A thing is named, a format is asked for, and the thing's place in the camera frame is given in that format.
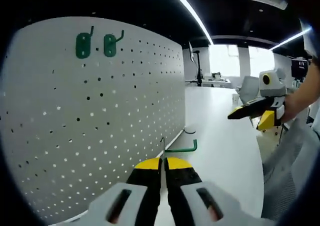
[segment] pegboard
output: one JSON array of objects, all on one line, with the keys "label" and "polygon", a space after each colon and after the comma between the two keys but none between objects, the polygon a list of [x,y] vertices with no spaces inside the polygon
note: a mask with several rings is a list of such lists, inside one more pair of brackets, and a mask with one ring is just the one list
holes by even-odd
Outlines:
[{"label": "pegboard", "polygon": [[[105,36],[118,39],[122,30],[116,53],[106,56]],[[78,58],[76,38],[86,32],[90,53]],[[162,136],[169,143],[185,126],[181,46],[114,20],[64,17],[22,28],[0,90],[6,162],[47,224],[84,212],[161,152]]]}]

